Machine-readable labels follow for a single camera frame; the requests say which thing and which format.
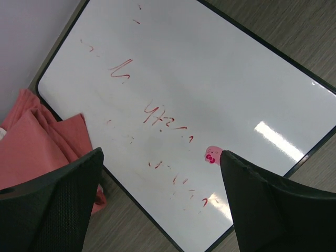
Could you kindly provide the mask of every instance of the folded cloth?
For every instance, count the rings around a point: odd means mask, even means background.
[[[83,115],[57,122],[29,90],[21,90],[0,140],[0,190],[54,171],[92,151]],[[92,213],[104,208],[100,186]]]

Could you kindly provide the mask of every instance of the whiteboard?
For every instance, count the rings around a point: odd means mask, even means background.
[[[330,90],[196,0],[89,1],[38,91],[185,252],[233,224],[221,150],[285,175],[336,125]]]

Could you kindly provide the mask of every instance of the gray surface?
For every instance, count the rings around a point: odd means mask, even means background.
[[[209,2],[336,86],[336,1]],[[291,179],[304,185],[336,192],[335,142],[336,136],[312,156]],[[105,173],[102,185],[108,206],[92,216],[83,251],[177,251]],[[235,233],[230,234],[214,251],[239,251]]]

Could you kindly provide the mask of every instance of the black border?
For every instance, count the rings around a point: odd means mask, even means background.
[[[50,63],[52,62],[52,60],[54,59],[55,55],[57,54],[58,50],[61,48],[63,42],[66,40],[66,38],[68,37],[69,33],[71,32],[73,26],[75,25],[75,23],[77,22],[78,18],[80,17],[80,15],[82,14],[83,10],[85,9],[85,7],[87,6],[87,4],[89,3],[90,0],[85,0],[85,3],[83,4],[82,8],[80,9],[80,11],[78,12],[76,18],[73,20],[72,24],[70,25],[69,29],[66,31],[64,37],[62,38],[61,42],[59,43],[59,45],[57,46],[55,52],[53,53],[53,55],[51,56],[49,62],[46,64],[45,68],[42,70],[40,76],[37,79],[37,83],[35,86],[35,91],[37,96],[39,97],[39,99],[42,101],[42,103],[53,113],[53,115],[55,116],[55,118],[58,121],[61,121],[61,117],[58,116],[58,114],[49,106],[49,104],[42,98],[42,96],[40,95],[40,93],[38,92],[38,85],[41,81],[41,78],[43,77],[45,71],[48,69]],[[244,27],[243,25],[241,25],[240,23],[236,22],[235,20],[233,20],[231,17],[229,17],[228,15],[226,15],[225,13],[223,13],[221,10],[217,9],[215,6],[211,5],[210,3],[208,3],[206,0],[197,0],[198,2],[200,2],[201,4],[203,4],[204,6],[206,6],[207,8],[209,8],[210,10],[212,10],[213,12],[215,12],[216,14],[218,14],[220,17],[224,18],[225,20],[227,20],[229,23],[231,23],[232,25],[234,25],[235,27],[237,27],[239,30],[243,31],[245,34],[247,34],[248,36],[250,36],[251,38],[253,38],[254,40],[258,41],[259,43],[261,43],[263,46],[265,46],[266,48],[268,48],[269,50],[271,50],[273,53],[277,54],[278,56],[280,56],[282,59],[284,59],[285,61],[287,61],[288,63],[290,63],[291,65],[293,65],[294,67],[296,67],[297,69],[299,69],[301,72],[303,72],[304,74],[308,75],[310,78],[312,78],[313,80],[315,80],[316,82],[318,82],[319,84],[321,84],[322,86],[324,86],[325,88],[327,88],[328,90],[330,90],[333,94],[336,95],[336,88],[333,87],[332,85],[330,85],[329,83],[327,83],[325,80],[323,80],[322,78],[318,77],[317,75],[315,75],[314,73],[312,73],[310,70],[308,70],[307,68],[305,68],[304,66],[300,65],[299,63],[297,63],[296,61],[294,61],[293,59],[291,59],[290,57],[288,57],[286,54],[282,53],[280,50],[278,50],[277,48],[275,48],[274,46],[272,46],[271,44],[269,44],[268,42],[266,42],[265,40],[263,40],[262,38],[260,38],[259,36],[257,36],[256,34],[254,34],[252,31],[250,31],[249,29],[247,29],[246,27]],[[290,176],[293,175],[293,173],[299,168],[301,167],[314,153],[316,153],[334,134],[336,133],[336,126],[334,126],[334,128],[332,128],[297,164],[295,164],[285,175],[284,177],[289,178]],[[166,233],[166,231],[153,219],[153,217],[139,204],[138,201],[136,201],[136,199],[126,190],[126,188],[117,180],[116,177],[114,177],[112,175],[112,173],[104,166],[103,167],[105,172],[116,182],[116,184],[127,194],[127,196],[135,203],[135,205],[147,216],[147,218],[162,232],[162,234],[175,246],[175,248],[180,251],[180,252],[184,252],[184,250]],[[210,247],[208,247],[208,249],[204,252],[211,252],[215,247],[217,247],[232,231],[234,230],[234,227],[231,226],[226,232],[224,232],[220,238],[218,238]]]

